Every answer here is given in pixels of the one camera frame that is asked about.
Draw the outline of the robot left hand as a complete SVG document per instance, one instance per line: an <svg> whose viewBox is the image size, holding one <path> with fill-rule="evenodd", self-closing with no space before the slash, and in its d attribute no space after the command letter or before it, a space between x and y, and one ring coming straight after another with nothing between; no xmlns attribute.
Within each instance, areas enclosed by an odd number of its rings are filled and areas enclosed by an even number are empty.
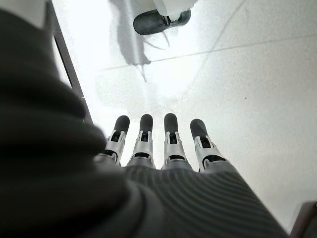
<svg viewBox="0 0 317 238"><path fill-rule="evenodd" d="M102 131L53 59L43 29L0 13L0 235L3 238L285 238L234 171L97 163Z"/></svg>

